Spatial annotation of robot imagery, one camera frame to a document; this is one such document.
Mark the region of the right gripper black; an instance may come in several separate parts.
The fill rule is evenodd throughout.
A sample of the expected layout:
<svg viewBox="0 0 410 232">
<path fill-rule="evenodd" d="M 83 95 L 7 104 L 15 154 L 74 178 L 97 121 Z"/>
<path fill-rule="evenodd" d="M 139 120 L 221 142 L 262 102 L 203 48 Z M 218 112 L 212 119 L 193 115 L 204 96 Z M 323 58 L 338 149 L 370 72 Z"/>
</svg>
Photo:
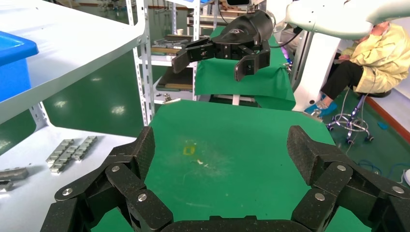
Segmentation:
<svg viewBox="0 0 410 232">
<path fill-rule="evenodd" d="M 237 17 L 221 33 L 186 44 L 172 59 L 173 73 L 180 73 L 192 62 L 210 58 L 239 60 L 234 79 L 240 82 L 247 75 L 270 66 L 268 40 L 274 29 L 274 17 L 265 11 Z"/>
</svg>

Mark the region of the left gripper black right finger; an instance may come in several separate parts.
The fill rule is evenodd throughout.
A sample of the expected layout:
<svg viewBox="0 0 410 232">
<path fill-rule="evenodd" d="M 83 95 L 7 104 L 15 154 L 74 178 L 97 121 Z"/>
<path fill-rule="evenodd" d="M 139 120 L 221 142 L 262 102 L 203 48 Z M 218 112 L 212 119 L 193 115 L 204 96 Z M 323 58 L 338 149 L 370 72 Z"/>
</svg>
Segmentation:
<svg viewBox="0 0 410 232">
<path fill-rule="evenodd" d="M 300 126 L 291 126 L 287 150 L 310 186 L 291 219 L 312 232 L 323 232 L 339 208 L 351 211 L 374 232 L 410 229 L 410 191 L 368 171 L 335 145 L 311 139 Z"/>
</svg>

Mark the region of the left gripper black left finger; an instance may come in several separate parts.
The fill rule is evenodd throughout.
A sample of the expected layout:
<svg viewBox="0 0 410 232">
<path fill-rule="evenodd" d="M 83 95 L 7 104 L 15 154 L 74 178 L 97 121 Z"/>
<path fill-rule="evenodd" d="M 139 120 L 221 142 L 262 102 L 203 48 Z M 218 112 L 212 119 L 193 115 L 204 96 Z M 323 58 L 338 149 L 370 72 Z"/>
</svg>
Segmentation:
<svg viewBox="0 0 410 232">
<path fill-rule="evenodd" d="M 59 189 L 41 231 L 89 232 L 112 209 L 136 232 L 162 231 L 174 217 L 145 185 L 154 153 L 154 132 L 147 126 L 135 141 L 114 147 L 97 169 Z"/>
</svg>

